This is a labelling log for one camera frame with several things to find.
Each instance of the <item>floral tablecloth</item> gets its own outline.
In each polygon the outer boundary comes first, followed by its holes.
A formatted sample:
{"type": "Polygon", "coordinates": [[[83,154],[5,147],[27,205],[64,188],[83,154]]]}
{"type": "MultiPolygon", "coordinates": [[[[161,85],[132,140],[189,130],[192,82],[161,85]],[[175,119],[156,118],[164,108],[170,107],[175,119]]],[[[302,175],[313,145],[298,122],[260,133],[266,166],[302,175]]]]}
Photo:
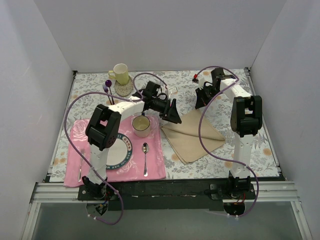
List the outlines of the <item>floral tablecloth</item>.
{"type": "MultiPolygon", "coordinates": [[[[240,79],[238,83],[247,92],[251,93],[250,83],[246,78],[244,70],[234,69],[233,72],[240,79]]],[[[129,72],[129,75],[133,78],[138,73],[139,72],[129,72]]],[[[175,98],[180,116],[187,114],[194,109],[196,105],[195,89],[197,88],[197,85],[192,83],[192,78],[197,71],[152,71],[150,73],[162,78],[170,87],[176,86],[178,88],[178,93],[175,95],[175,98]]],[[[205,77],[206,81],[211,82],[211,75],[209,71],[204,71],[201,75],[205,77]]],[[[107,73],[77,74],[74,79],[69,104],[81,94],[91,91],[103,92],[102,84],[107,79],[107,73]]],[[[157,82],[157,80],[150,75],[139,76],[136,80],[138,89],[144,88],[148,81],[157,82]]],[[[112,93],[114,94],[115,90],[113,86],[114,84],[112,85],[111,90],[113,89],[112,93]]],[[[110,102],[108,97],[99,94],[92,94],[87,95],[76,102],[68,116],[68,132],[70,132],[70,128],[73,126],[75,120],[90,118],[98,104],[109,105],[110,102]]],[[[227,96],[222,94],[211,104],[205,114],[205,117],[225,137],[225,144],[216,149],[214,154],[227,159],[233,159],[234,153],[234,133],[230,127],[231,109],[232,103],[229,101],[227,96]]],[[[146,113],[159,116],[159,114],[153,110],[148,110],[146,113]]],[[[162,125],[166,122],[159,119],[159,123],[162,125]]],[[[232,166],[231,162],[223,162],[206,155],[193,163],[183,164],[171,148],[162,132],[161,141],[167,179],[226,178],[228,176],[229,169],[232,166]]],[[[58,147],[55,153],[50,182],[63,182],[65,179],[68,145],[69,142],[62,130],[61,136],[58,140],[58,147]]],[[[251,153],[250,166],[258,177],[279,176],[275,159],[269,144],[269,139],[264,127],[259,130],[255,137],[251,153]]]]}

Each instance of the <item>gray wall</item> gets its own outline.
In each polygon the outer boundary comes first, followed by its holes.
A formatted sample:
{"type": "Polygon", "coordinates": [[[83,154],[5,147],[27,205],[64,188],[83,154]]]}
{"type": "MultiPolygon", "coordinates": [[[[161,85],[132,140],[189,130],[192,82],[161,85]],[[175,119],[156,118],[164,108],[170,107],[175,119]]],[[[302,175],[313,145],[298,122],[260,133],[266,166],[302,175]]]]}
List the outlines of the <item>gray wall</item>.
{"type": "Polygon", "coordinates": [[[72,70],[251,66],[286,0],[34,0],[72,70]]]}
{"type": "Polygon", "coordinates": [[[21,236],[50,164],[72,71],[32,0],[0,0],[0,239],[21,236]]]}
{"type": "Polygon", "coordinates": [[[252,66],[285,176],[296,183],[320,239],[320,2],[288,0],[252,66]]]}

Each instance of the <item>pink cloth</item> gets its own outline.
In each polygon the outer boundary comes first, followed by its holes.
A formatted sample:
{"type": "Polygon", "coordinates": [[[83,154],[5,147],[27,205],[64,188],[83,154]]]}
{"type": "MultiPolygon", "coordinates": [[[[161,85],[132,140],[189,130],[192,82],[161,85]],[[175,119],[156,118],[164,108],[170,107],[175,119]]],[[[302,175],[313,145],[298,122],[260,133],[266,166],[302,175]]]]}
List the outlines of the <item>pink cloth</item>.
{"type": "MultiPolygon", "coordinates": [[[[136,116],[130,116],[120,123],[119,133],[126,135],[132,143],[131,159],[122,167],[114,170],[106,170],[108,182],[127,182],[140,180],[158,180],[166,177],[164,157],[161,147],[161,136],[159,121],[156,116],[148,115],[151,123],[151,131],[149,136],[140,138],[135,135],[132,127],[132,121],[136,116]],[[149,152],[147,153],[147,171],[148,176],[144,176],[145,154],[142,152],[143,143],[148,143],[149,152]]],[[[76,148],[85,150],[85,157],[90,161],[90,145],[86,136],[86,127],[89,119],[76,120],[70,132],[70,138],[76,148]]],[[[81,157],[69,144],[68,158],[66,164],[66,173],[64,178],[64,186],[78,187],[83,185],[79,180],[79,169],[81,157]]],[[[88,164],[83,161],[81,167],[81,176],[89,173],[88,164]]]]}

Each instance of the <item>mug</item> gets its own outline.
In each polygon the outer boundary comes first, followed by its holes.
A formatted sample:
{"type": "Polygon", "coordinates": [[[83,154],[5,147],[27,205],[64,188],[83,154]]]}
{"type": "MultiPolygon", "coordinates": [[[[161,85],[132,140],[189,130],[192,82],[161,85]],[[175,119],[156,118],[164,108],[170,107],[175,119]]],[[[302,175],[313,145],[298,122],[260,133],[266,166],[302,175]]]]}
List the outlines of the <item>mug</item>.
{"type": "Polygon", "coordinates": [[[108,74],[109,78],[117,80],[117,82],[121,85],[125,85],[129,81],[128,66],[124,63],[115,65],[113,71],[110,70],[108,74]]]}
{"type": "Polygon", "coordinates": [[[145,115],[137,116],[132,121],[133,132],[139,138],[145,138],[150,134],[151,124],[145,115]]]}

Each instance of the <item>silver spoon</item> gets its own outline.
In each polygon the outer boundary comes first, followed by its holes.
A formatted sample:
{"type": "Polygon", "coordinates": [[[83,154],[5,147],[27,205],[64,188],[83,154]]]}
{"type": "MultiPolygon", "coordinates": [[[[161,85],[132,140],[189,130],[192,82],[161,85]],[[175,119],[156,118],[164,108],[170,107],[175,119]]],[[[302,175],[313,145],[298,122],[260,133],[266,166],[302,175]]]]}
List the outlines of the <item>silver spoon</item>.
{"type": "Polygon", "coordinates": [[[144,152],[144,171],[143,171],[143,176],[147,177],[148,172],[147,172],[147,152],[149,151],[149,146],[148,143],[144,143],[142,145],[142,152],[144,152]]]}

